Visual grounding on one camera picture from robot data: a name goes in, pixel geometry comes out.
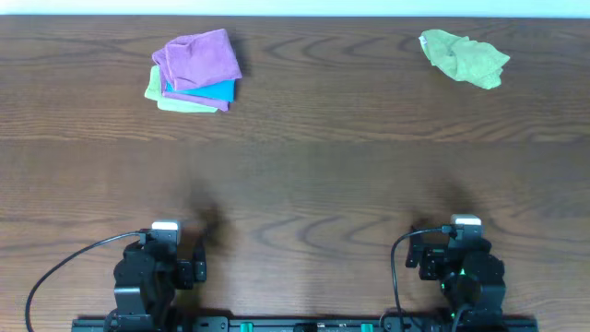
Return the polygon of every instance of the white wall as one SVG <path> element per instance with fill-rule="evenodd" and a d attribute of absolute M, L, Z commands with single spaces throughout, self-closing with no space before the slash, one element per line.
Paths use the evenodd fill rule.
<path fill-rule="evenodd" d="M 590 18 L 590 0 L 0 0 L 0 14 Z"/>

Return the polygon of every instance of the wire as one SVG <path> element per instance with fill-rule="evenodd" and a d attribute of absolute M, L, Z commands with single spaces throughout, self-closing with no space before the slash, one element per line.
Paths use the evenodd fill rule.
<path fill-rule="evenodd" d="M 471 305 L 465 303 L 457 309 L 457 312 L 454 314 L 453 318 L 453 326 L 451 327 L 451 332 L 456 332 L 457 326 L 459 325 L 459 321 L 461 320 L 461 315 L 465 310 L 471 309 Z"/>
<path fill-rule="evenodd" d="M 47 271 L 47 273 L 45 273 L 43 275 L 43 277 L 41 277 L 39 279 L 39 281 L 37 281 L 37 283 L 35 284 L 35 286 L 33 286 L 33 288 L 30 290 L 29 293 L 29 298 L 27 299 L 27 304 L 25 305 L 25 323 L 27 324 L 27 330 L 29 332 L 34 332 L 33 330 L 33 326 L 30 322 L 30 305 L 33 302 L 33 295 L 35 295 L 35 291 L 37 291 L 37 289 L 39 288 L 39 286 L 41 286 L 41 284 L 49 277 L 52 275 L 53 272 L 55 272 L 58 268 L 62 267 L 65 263 L 71 261 L 72 259 L 76 258 L 76 256 L 86 253 L 88 250 L 92 249 L 92 248 L 96 248 L 99 245 L 103 245 L 106 243 L 109 243 L 111 241 L 115 241 L 115 240 L 119 240 L 119 239 L 123 239 L 125 237 L 128 236 L 135 236 L 135 235 L 139 235 L 138 231 L 130 231 L 127 233 L 123 233 L 117 236 L 113 236 L 110 237 L 108 239 L 104 239 L 102 241 L 98 241 L 97 243 L 91 244 L 85 248 L 82 248 L 78 251 L 76 251 L 75 253 L 71 254 L 68 258 L 64 259 L 63 261 L 61 261 L 59 264 L 57 264 L 55 267 L 52 267 L 52 269 L 50 269 L 49 271 Z"/>
<path fill-rule="evenodd" d="M 402 315 L 402 307 L 399 304 L 399 293 L 397 292 L 397 274 L 395 273 L 395 249 L 397 248 L 399 243 L 401 243 L 405 239 L 407 239 L 411 236 L 414 236 L 414 235 L 420 235 L 420 234 L 429 233 L 429 232 L 443 232 L 443 228 L 439 227 L 439 228 L 431 228 L 431 229 L 426 229 L 426 230 L 411 231 L 407 234 L 400 236 L 399 239 L 397 239 L 397 241 L 395 241 L 394 245 L 391 247 L 391 274 L 394 277 L 395 306 L 397 307 L 397 315 L 399 316 L 399 327 L 400 327 L 401 331 L 404 331 L 406 328 L 404 326 L 404 317 Z"/>
<path fill-rule="evenodd" d="M 383 311 L 383 313 L 381 314 L 381 317 L 379 317 L 379 327 L 384 327 L 384 317 L 386 314 L 392 313 L 394 311 L 394 307 L 391 308 L 386 308 L 385 311 Z M 402 309 L 402 313 L 407 314 L 406 310 Z M 424 330 L 424 326 L 422 326 L 422 324 L 419 324 L 414 317 L 410 316 L 409 320 L 414 324 L 414 326 L 416 326 L 420 331 Z"/>

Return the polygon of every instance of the blue towel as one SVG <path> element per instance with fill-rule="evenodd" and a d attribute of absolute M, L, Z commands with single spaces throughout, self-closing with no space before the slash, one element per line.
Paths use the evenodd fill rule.
<path fill-rule="evenodd" d="M 198 89 L 175 90 L 170 82 L 166 82 L 166 91 L 232 102 L 234 83 L 235 80 L 230 79 Z"/>

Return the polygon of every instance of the crumpled towel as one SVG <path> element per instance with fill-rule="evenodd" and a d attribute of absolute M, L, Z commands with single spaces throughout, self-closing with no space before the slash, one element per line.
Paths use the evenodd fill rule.
<path fill-rule="evenodd" d="M 419 37 L 422 51 L 432 65 L 456 81 L 467 81 L 483 89 L 498 87 L 502 66 L 510 56 L 486 42 L 470 41 L 443 30 L 427 30 Z"/>
<path fill-rule="evenodd" d="M 147 85 L 146 98 L 157 101 L 158 108 L 162 111 L 175 111 L 181 113 L 214 113 L 215 107 L 200 105 L 189 101 L 177 101 L 162 96 L 161 82 L 159 79 L 159 67 L 154 65 L 149 72 L 149 85 Z"/>
<path fill-rule="evenodd" d="M 175 90 L 242 78 L 225 29 L 175 38 L 154 52 L 152 59 Z"/>
<path fill-rule="evenodd" d="M 234 84 L 235 80 L 230 79 L 198 89 L 175 90 L 170 82 L 166 82 L 165 91 L 233 102 Z"/>
<path fill-rule="evenodd" d="M 214 99 L 205 98 L 205 97 L 198 97 L 198 96 L 192 96 L 192 95 L 187 95 L 187 94 L 182 94 L 182 93 L 177 93 L 177 92 L 166 91 L 167 82 L 166 82 L 166 78 L 164 78 L 162 68 L 159 69 L 159 83 L 160 83 L 160 90 L 162 91 L 162 96 L 164 96 L 164 97 L 167 97 L 170 99 L 175 99 L 178 101 L 196 102 L 201 105 L 206 105 L 206 106 L 218 108 L 223 112 L 226 112 L 230 108 L 230 104 L 227 101 L 219 101 L 219 100 L 214 100 Z"/>

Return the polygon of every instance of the table surface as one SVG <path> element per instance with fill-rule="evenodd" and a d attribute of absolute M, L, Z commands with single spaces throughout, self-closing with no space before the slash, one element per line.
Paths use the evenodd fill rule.
<path fill-rule="evenodd" d="M 144 99 L 154 51 L 219 28 L 244 73 L 228 113 Z M 428 29 L 509 54 L 501 86 L 431 66 Z M 378 316 L 394 303 L 390 245 L 453 213 L 483 219 L 505 313 L 590 324 L 590 21 L 2 17 L 0 49 L 2 331 L 24 329 L 30 287 L 61 259 L 162 218 L 220 224 L 209 280 L 183 305 Z M 36 329 L 108 313 L 127 243 L 47 279 Z M 436 282 L 398 270 L 407 311 L 443 304 Z"/>

